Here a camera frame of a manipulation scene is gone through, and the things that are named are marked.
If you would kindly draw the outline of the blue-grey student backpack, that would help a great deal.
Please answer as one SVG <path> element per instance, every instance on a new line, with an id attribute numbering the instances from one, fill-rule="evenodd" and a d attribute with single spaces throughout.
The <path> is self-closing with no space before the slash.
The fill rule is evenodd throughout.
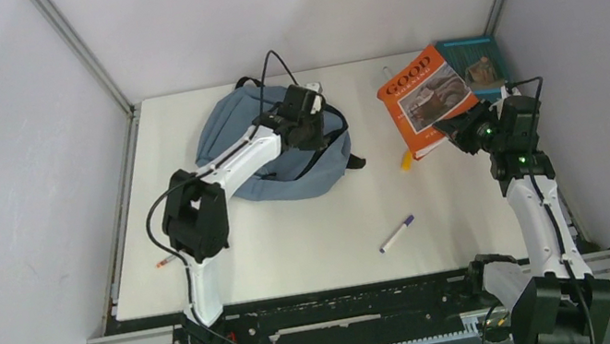
<path id="1" fill-rule="evenodd" d="M 258 116 L 262 101 L 271 113 L 283 101 L 287 88 L 265 86 L 254 77 L 241 77 L 234 90 L 216 103 L 202 128 L 195 164 L 204 166 L 245 134 Z M 361 170 L 362 157 L 351 152 L 349 124 L 343 113 L 327 104 L 323 110 L 323 132 L 329 144 L 320 151 L 286 150 L 257 170 L 235 192 L 249 201 L 296 201 L 323 196 L 346 172 Z"/>

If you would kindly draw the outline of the teal Humor book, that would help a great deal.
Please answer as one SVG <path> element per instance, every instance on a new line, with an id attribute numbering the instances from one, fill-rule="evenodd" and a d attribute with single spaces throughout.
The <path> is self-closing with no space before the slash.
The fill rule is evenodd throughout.
<path id="1" fill-rule="evenodd" d="M 435 47 L 479 99 L 495 102 L 505 94 L 510 76 L 492 36 L 444 40 Z"/>

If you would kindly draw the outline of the orange Good Morning book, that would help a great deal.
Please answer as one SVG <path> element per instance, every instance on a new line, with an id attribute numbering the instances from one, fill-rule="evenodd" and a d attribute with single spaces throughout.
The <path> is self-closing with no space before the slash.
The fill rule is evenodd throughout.
<path id="1" fill-rule="evenodd" d="M 479 98 L 440 54 L 428 45 L 378 91 L 414 160 L 440 145 L 435 123 L 468 112 Z"/>

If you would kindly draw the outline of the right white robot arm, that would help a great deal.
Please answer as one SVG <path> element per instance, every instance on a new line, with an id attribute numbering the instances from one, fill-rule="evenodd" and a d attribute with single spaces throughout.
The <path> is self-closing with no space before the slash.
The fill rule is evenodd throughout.
<path id="1" fill-rule="evenodd" d="M 519 222 L 529 260 L 478 255 L 469 293 L 509 312 L 514 344 L 603 344 L 610 322 L 610 280 L 598 279 L 575 244 L 560 206 L 556 174 L 538 149 L 540 100 L 517 95 L 436 122 L 459 150 L 485 151 L 492 177 Z"/>

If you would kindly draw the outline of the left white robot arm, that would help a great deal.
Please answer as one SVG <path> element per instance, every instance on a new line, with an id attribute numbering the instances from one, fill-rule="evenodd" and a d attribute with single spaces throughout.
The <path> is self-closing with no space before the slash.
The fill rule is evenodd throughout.
<path id="1" fill-rule="evenodd" d="M 178 171 L 157 198 L 164 204 L 165 251 L 178 258 L 187 276 L 187 319 L 196 323 L 194 344 L 226 344 L 227 327 L 215 260 L 229 247 L 228 201 L 253 175 L 289 149 L 315 150 L 326 144 L 319 83 L 287 88 L 280 103 L 262 111 L 220 156 L 195 172 Z"/>

